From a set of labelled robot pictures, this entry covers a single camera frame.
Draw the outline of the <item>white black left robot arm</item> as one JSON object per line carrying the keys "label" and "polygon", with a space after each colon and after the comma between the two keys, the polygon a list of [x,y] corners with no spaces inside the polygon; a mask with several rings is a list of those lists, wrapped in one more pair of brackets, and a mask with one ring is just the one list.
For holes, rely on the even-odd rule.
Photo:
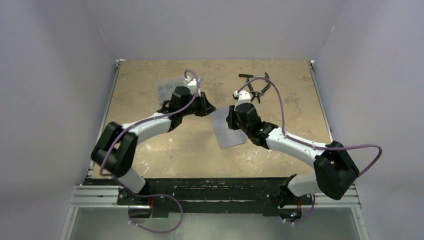
{"label": "white black left robot arm", "polygon": [[164,101],[150,117],[126,124],[109,122],[90,158],[130,190],[132,201],[142,205],[148,201],[150,190],[149,183],[133,167],[137,146],[152,137],[173,131],[185,116],[206,117],[216,110],[203,91],[194,95],[188,87],[178,86],[171,99]]}

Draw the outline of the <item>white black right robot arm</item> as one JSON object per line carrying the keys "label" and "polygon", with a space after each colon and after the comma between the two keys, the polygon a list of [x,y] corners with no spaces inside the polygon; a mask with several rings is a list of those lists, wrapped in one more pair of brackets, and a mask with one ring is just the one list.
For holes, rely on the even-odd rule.
{"label": "white black right robot arm", "polygon": [[341,143],[312,143],[283,133],[276,124],[261,120],[251,103],[230,105],[225,120],[229,129],[242,131],[254,145],[287,154],[313,168],[313,173],[293,174],[282,183],[279,192],[282,206],[307,194],[322,193],[340,200],[360,176]]}

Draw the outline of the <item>clear plastic screw box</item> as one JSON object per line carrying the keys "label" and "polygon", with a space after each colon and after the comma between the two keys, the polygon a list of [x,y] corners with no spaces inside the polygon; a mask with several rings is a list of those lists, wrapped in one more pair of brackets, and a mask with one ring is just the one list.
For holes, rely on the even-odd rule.
{"label": "clear plastic screw box", "polygon": [[159,80],[154,83],[156,89],[157,101],[163,103],[169,101],[176,87],[186,86],[187,81],[184,77],[175,77],[165,80]]}

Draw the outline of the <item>black handled hammer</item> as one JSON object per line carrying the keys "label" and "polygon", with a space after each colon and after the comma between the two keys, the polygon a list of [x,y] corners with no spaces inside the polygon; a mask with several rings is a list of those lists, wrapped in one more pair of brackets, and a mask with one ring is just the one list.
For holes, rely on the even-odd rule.
{"label": "black handled hammer", "polygon": [[270,79],[268,74],[265,74],[265,75],[252,75],[252,74],[239,73],[238,74],[238,77],[239,78],[246,78],[246,79],[262,79],[262,80],[265,80],[265,81],[268,81]]}

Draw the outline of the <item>black aluminium base frame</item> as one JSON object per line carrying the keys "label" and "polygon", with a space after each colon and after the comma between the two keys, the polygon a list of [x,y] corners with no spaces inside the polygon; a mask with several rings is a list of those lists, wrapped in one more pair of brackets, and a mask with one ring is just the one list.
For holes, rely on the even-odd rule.
{"label": "black aluminium base frame", "polygon": [[145,199],[111,179],[86,178],[74,187],[70,205],[77,208],[135,210],[137,218],[166,218],[170,213],[261,214],[274,217],[296,210],[307,211],[310,194],[282,201],[284,177],[259,178],[148,178]]}

